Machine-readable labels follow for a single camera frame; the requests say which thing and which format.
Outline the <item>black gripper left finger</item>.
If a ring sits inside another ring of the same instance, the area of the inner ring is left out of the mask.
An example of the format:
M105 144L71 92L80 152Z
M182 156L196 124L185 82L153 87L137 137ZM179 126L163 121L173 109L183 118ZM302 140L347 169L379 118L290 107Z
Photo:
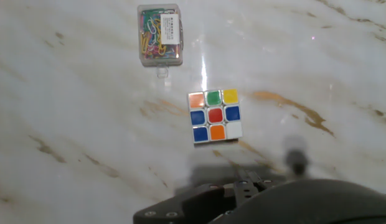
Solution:
M238 174L231 184L204 184L144 208L133 215L133 224L221 223L258 193L255 172Z

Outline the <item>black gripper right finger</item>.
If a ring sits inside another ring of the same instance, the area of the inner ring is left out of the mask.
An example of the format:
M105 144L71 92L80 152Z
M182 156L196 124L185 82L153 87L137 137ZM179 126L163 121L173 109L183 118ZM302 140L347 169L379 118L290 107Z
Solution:
M272 187L275 187L277 185L277 182L272 180L259 180L257 182L257 189L258 190L266 190L270 189Z

